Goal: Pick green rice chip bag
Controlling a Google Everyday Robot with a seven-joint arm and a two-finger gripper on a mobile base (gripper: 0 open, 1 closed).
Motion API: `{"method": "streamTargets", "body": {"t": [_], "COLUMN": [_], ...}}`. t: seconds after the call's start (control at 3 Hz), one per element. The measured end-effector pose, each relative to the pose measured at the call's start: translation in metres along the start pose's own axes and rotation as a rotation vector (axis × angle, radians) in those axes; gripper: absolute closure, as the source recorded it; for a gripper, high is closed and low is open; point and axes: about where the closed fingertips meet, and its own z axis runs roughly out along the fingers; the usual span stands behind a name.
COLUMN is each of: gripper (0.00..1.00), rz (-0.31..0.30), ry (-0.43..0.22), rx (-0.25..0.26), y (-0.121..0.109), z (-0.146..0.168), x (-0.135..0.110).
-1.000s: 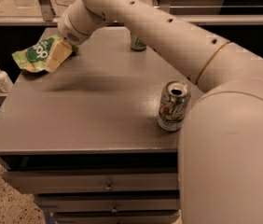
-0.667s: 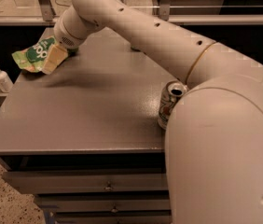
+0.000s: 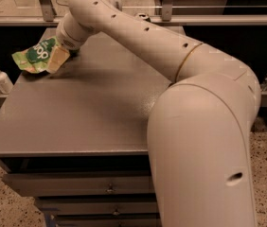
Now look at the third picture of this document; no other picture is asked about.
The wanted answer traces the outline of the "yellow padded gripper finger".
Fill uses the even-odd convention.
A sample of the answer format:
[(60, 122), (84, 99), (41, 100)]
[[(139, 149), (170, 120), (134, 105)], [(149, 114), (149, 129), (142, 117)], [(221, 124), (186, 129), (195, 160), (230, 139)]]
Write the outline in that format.
[(60, 45), (55, 46), (47, 62), (46, 71), (50, 74), (56, 73), (69, 57), (70, 53), (67, 49)]

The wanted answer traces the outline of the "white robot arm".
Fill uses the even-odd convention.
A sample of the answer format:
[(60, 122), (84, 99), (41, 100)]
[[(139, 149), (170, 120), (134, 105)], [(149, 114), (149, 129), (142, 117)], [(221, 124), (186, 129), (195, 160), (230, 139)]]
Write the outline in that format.
[(261, 91), (249, 66), (208, 44), (121, 10), (120, 0), (68, 0), (67, 49), (103, 32), (169, 79), (148, 121), (162, 227), (258, 227), (249, 134)]

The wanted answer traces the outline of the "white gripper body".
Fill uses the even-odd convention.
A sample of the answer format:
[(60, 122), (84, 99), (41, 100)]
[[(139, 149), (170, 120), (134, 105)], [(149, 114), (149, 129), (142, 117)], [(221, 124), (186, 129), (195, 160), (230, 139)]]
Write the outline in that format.
[(65, 14), (56, 29), (58, 42), (68, 50), (79, 50), (90, 36), (91, 31), (81, 26), (71, 13)]

